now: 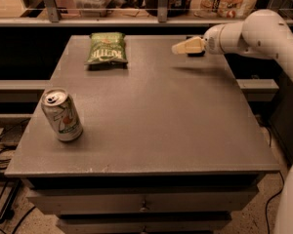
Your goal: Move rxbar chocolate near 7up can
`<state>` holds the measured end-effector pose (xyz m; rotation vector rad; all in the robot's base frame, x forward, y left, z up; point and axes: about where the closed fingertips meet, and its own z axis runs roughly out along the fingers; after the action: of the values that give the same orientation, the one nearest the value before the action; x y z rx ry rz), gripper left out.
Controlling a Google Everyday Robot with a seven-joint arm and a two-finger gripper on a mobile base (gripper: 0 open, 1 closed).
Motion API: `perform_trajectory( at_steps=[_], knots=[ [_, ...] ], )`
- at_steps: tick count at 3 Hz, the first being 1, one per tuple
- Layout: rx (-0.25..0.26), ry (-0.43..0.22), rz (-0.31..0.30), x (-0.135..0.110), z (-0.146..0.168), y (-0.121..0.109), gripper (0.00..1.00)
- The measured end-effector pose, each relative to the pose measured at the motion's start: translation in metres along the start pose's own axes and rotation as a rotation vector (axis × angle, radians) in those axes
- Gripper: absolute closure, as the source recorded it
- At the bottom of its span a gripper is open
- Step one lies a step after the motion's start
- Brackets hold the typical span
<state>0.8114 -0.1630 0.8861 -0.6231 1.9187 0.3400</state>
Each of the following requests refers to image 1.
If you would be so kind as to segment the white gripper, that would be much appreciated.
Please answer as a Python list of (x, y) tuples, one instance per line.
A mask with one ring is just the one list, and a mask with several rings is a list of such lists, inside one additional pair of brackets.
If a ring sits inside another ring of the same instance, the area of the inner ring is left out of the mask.
[(222, 55), (224, 53), (221, 47), (221, 34), (224, 25), (218, 24), (210, 27), (203, 35), (192, 37), (172, 46), (171, 50), (175, 55), (200, 53), (204, 49), (213, 55)]

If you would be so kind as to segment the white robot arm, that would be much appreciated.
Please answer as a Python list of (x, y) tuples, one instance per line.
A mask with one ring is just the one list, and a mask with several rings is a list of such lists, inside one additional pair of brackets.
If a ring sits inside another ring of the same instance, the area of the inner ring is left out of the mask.
[[(243, 21), (212, 26), (203, 36), (172, 46), (175, 55), (203, 51), (212, 55), (273, 59), (293, 82), (293, 33), (285, 20), (272, 10), (258, 10)], [(281, 191), (273, 234), (293, 234), (293, 165)]]

